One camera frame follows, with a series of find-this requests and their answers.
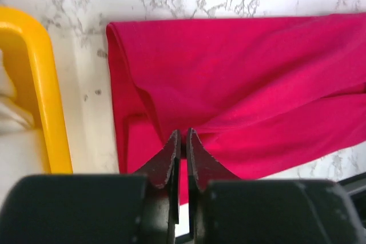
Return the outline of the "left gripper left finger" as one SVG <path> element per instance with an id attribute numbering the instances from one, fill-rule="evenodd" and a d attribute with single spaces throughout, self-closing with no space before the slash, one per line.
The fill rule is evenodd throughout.
<path id="1" fill-rule="evenodd" d="M 135 175 L 146 176 L 137 243 L 175 243 L 179 223 L 181 133 L 171 133 L 163 148 Z"/>

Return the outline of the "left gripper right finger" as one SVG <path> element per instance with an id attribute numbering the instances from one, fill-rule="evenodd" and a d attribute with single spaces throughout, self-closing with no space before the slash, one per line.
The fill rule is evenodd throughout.
<path id="1" fill-rule="evenodd" d="M 208 205 L 211 181 L 236 180 L 237 176 L 224 167 L 204 148 L 195 129 L 186 138 L 188 166 L 189 235 L 194 243 L 204 243 L 208 231 Z"/>

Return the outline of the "red t shirt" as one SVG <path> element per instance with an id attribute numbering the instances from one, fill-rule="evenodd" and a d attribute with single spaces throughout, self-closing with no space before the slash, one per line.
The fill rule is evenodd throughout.
<path id="1" fill-rule="evenodd" d="M 365 141 L 365 14 L 111 22 L 118 165 L 195 129 L 242 179 Z"/>

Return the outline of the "yellow plastic bin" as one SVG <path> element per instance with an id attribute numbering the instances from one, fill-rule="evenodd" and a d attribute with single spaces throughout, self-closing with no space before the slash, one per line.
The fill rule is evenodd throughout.
<path id="1" fill-rule="evenodd" d="M 45 171 L 73 172 L 61 93 L 51 39 L 46 29 L 23 11 L 1 7 L 1 50 L 4 67 L 17 90 L 15 100 L 31 112 L 42 129 Z"/>

